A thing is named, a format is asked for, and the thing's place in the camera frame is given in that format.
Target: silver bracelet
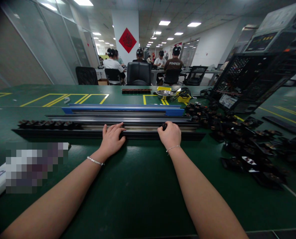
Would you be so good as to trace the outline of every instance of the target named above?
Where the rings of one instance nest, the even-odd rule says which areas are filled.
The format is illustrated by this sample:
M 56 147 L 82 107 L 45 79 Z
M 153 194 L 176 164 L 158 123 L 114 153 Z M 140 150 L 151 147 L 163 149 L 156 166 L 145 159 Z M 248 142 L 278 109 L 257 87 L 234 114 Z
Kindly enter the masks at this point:
M 97 163 L 99 164 L 100 166 L 103 166 L 105 165 L 104 163 L 100 163 L 100 162 L 97 162 L 96 160 L 93 160 L 91 157 L 87 156 L 88 159 L 90 159 L 91 161 L 93 161 L 94 163 Z
M 167 149 L 167 150 L 166 150 L 166 153 L 168 153 L 168 151 L 169 151 L 170 149 L 175 148 L 175 147 L 180 147 L 180 145 L 176 145 L 176 146 L 173 146 L 173 147 Z

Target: white column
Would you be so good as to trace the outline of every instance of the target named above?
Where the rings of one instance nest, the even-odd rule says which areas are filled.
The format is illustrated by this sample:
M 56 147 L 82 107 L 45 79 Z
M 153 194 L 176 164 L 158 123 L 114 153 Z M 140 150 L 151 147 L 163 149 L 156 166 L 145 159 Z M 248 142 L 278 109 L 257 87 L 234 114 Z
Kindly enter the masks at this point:
M 136 51 L 139 48 L 139 13 L 138 11 L 112 9 L 111 14 L 116 38 L 116 47 L 119 56 L 122 58 L 124 64 L 127 65 L 128 62 L 132 62 L 132 60 L 136 59 Z M 128 30 L 136 40 L 134 47 L 129 53 L 119 42 L 119 39 L 126 28 L 128 28 Z

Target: yellow container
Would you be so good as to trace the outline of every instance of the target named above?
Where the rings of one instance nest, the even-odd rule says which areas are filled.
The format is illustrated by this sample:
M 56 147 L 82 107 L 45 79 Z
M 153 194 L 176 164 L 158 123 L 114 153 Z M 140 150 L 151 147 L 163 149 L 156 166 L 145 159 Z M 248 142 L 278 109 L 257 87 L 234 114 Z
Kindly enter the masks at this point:
M 158 90 L 168 90 L 168 91 L 171 91 L 171 88 L 170 88 L 170 87 L 162 87 L 162 86 L 158 86 L 157 91 L 158 91 Z
M 178 102 L 180 103 L 189 103 L 189 100 L 191 99 L 191 96 L 190 97 L 187 97 L 187 98 L 182 98 L 181 96 L 178 97 Z

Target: red diamond sign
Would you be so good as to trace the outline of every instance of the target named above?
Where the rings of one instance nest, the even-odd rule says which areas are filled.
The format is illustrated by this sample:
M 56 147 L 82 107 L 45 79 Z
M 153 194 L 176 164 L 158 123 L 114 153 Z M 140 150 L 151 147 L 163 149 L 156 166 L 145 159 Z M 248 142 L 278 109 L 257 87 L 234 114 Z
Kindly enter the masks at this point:
M 119 39 L 120 44 L 125 48 L 125 50 L 129 53 L 134 45 L 137 43 L 135 38 L 132 36 L 128 28 L 124 31 Z

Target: green workbench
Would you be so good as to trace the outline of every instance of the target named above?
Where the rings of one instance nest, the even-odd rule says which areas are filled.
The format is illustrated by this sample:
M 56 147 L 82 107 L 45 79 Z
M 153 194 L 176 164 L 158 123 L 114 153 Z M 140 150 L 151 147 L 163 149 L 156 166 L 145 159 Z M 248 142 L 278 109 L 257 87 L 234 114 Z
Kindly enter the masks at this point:
M 71 94 L 70 103 L 178 104 L 161 102 L 156 96 L 123 95 L 122 88 L 136 87 L 22 85 L 0 91 L 0 165 L 5 162 L 7 142 L 27 141 L 11 131 L 17 128 L 18 121 L 46 120 L 44 115 L 63 114 L 63 98 L 68 94 Z M 138 88 L 156 90 L 155 86 Z M 198 95 L 205 88 L 189 87 L 192 95 Z M 254 117 L 259 119 L 261 116 L 281 114 L 275 111 L 279 110 L 275 105 L 296 106 L 296 93 L 285 96 L 287 92 L 293 93 L 293 90 L 296 88 L 279 89 L 257 110 Z M 284 117 L 296 121 L 291 118 L 292 115 Z M 267 122 L 260 129 L 280 130 Z M 293 137 L 286 132 L 285 136 Z M 97 150 L 101 143 L 98 139 L 52 138 L 29 141 L 69 142 L 72 147 L 66 162 L 58 166 L 58 172 L 45 181 L 37 193 L 3 193 L 0 196 L 0 233 L 86 156 Z M 296 170 L 291 166 L 274 160 L 290 171 L 288 188 L 291 191 L 270 190 L 259 186 L 249 174 L 225 170 L 219 158 L 230 155 L 222 150 L 222 144 L 209 135 L 200 142 L 183 141 L 181 146 L 223 196 L 246 231 L 296 228 Z M 107 161 L 62 238 L 139 238 L 194 234 L 196 231 L 185 207 L 174 167 L 162 143 L 158 140 L 129 140 Z

